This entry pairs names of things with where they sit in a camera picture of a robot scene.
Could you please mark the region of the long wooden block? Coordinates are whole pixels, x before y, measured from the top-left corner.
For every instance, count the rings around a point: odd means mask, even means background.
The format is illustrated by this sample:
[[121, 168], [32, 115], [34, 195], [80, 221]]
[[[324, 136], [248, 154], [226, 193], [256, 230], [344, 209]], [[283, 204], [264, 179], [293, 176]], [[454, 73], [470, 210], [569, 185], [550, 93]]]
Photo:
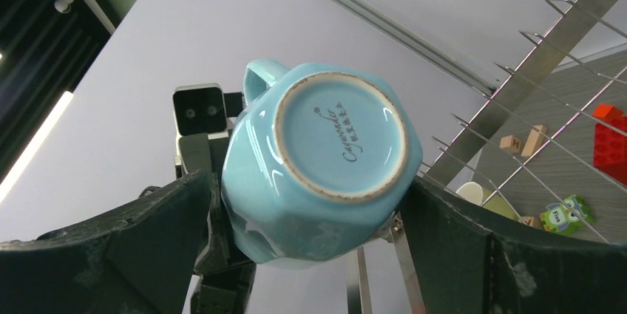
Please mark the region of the long wooden block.
[[524, 147], [521, 151], [522, 157], [531, 157], [544, 143], [547, 127], [536, 125], [529, 133]]

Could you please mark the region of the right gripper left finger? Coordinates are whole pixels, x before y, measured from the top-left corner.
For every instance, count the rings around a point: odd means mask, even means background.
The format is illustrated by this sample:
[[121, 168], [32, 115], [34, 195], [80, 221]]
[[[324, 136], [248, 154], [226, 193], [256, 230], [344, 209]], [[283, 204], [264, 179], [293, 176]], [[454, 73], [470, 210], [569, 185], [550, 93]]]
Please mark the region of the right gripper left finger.
[[3, 313], [181, 313], [209, 213], [197, 171], [30, 241], [1, 244]]

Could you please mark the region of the green toy cube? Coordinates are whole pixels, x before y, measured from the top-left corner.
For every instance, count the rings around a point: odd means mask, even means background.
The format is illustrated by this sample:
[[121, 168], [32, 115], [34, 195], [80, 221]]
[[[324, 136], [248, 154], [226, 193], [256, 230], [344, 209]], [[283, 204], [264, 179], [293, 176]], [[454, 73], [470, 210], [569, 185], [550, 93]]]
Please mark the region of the green toy cube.
[[545, 231], [564, 236], [571, 236], [579, 228], [583, 228], [585, 225], [582, 219], [589, 224], [596, 221], [584, 198], [576, 194], [565, 198], [563, 202], [547, 205], [539, 219]]

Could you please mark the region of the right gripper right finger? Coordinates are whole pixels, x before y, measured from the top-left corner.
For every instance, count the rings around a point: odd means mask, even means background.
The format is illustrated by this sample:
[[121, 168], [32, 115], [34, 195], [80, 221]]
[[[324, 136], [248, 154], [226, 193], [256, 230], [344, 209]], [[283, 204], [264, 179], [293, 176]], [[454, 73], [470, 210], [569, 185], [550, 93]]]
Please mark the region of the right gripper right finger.
[[429, 313], [624, 313], [626, 248], [538, 230], [420, 177], [400, 213]]

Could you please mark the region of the small wooden cube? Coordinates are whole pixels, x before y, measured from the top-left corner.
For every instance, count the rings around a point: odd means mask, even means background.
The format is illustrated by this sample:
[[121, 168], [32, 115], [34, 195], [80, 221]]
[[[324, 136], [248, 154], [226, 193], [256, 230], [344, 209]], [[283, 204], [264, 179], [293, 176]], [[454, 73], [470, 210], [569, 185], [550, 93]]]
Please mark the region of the small wooden cube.
[[515, 135], [507, 135], [501, 138], [499, 146], [510, 154], [518, 154], [521, 152], [522, 142]]

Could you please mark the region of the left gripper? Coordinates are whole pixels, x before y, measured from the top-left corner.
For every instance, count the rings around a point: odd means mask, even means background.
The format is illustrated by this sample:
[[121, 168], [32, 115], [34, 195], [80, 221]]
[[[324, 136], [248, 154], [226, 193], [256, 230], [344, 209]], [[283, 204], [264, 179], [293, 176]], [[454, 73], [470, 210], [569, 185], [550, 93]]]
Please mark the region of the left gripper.
[[191, 313], [244, 313], [257, 266], [234, 243], [222, 200], [222, 171], [229, 138], [207, 134], [180, 137], [177, 177], [201, 170], [209, 176], [209, 213], [194, 274], [200, 280], [191, 298]]

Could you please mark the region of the light blue faceted mug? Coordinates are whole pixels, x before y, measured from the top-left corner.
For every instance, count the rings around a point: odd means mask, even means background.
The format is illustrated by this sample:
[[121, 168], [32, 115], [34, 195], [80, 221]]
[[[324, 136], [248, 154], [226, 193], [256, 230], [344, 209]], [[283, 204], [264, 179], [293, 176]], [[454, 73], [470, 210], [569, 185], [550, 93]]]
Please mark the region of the light blue faceted mug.
[[222, 198], [234, 242], [256, 264], [307, 268], [376, 237], [423, 148], [399, 97], [353, 68], [248, 63]]

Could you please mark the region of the pale yellow faceted mug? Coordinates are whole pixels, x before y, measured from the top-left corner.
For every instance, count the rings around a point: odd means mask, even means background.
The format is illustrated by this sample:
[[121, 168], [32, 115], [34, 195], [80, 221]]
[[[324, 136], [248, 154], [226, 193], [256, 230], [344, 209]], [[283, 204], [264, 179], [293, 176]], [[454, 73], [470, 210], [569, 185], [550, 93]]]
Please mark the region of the pale yellow faceted mug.
[[476, 182], [464, 183], [457, 189], [456, 193], [468, 202], [475, 205], [482, 205], [483, 208], [500, 214], [506, 218], [516, 221], [519, 220], [519, 217], [516, 215], [513, 208], [498, 193], [495, 193], [490, 200], [487, 201], [487, 203], [484, 203], [492, 195], [493, 191], [484, 188]]

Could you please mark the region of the wooden letter cube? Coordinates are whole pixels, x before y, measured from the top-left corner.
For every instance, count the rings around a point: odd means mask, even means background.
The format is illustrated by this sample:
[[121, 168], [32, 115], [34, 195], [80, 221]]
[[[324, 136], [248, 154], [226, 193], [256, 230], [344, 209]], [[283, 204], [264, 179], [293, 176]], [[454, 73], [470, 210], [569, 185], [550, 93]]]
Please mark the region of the wooden letter cube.
[[521, 219], [522, 219], [523, 224], [528, 225], [532, 228], [543, 230], [543, 224], [538, 217], [522, 216]]

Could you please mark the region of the red block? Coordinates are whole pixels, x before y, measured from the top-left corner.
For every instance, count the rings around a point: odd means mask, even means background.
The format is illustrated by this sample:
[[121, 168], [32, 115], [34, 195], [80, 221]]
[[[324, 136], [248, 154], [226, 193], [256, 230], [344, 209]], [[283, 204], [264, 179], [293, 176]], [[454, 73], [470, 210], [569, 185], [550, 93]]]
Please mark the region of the red block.
[[[602, 103], [592, 116], [626, 132], [626, 116], [616, 106]], [[625, 185], [626, 137], [602, 123], [596, 123], [593, 143], [593, 166]]]

